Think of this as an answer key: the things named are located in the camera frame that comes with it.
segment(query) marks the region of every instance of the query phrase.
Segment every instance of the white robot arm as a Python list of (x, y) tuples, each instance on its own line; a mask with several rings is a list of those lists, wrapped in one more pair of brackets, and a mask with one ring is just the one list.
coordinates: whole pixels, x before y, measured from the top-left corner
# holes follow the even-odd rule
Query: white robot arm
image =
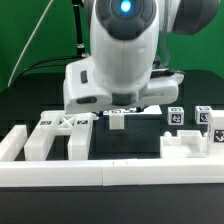
[(184, 76), (151, 77), (159, 31), (166, 23), (167, 32), (194, 34), (218, 6), (219, 0), (85, 0), (92, 56), (66, 68), (66, 113), (174, 102)]

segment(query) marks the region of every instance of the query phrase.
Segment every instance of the black panel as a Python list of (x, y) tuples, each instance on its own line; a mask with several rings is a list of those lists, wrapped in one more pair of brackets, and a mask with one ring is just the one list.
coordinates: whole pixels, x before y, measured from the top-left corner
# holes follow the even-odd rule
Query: black panel
[(0, 189), (2, 224), (223, 224), (224, 185)]
[(88, 83), (87, 71), (81, 72), (81, 82), (82, 84)]

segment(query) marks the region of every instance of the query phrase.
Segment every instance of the green backdrop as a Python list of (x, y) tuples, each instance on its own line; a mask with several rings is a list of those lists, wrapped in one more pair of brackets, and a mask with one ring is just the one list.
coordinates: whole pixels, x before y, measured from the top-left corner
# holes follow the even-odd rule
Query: green backdrop
[[(13, 68), (49, 1), (0, 0), (0, 92), (6, 88)], [(82, 23), (84, 41), (89, 51), (89, 33), (83, 11)], [(170, 68), (211, 70), (224, 77), (223, 0), (217, 17), (203, 31), (194, 36), (169, 34), (167, 44), (171, 53)], [(75, 54), (76, 39), (71, 0), (55, 0), (16, 74), (38, 60)], [(59, 68), (46, 71), (54, 73), (59, 71)]]

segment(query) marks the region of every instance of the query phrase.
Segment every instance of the blue light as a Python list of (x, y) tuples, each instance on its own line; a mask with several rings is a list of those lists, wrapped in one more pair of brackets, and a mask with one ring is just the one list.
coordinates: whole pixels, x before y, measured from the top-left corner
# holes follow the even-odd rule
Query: blue light
[(129, 0), (123, 0), (121, 2), (121, 11), (122, 12), (129, 12), (131, 9), (131, 1)]

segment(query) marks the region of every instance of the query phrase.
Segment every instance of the white cube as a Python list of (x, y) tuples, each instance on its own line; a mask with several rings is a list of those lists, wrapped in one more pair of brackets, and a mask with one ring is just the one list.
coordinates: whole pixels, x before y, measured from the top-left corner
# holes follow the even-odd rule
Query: white cube
[(210, 156), (224, 156), (224, 111), (211, 110), (208, 123), (207, 149)]
[(125, 110), (110, 110), (109, 111), (109, 126), (110, 130), (125, 129)]
[(184, 125), (183, 107), (168, 107), (169, 125)]
[(197, 124), (208, 124), (209, 112), (212, 110), (210, 106), (195, 107), (195, 121)]

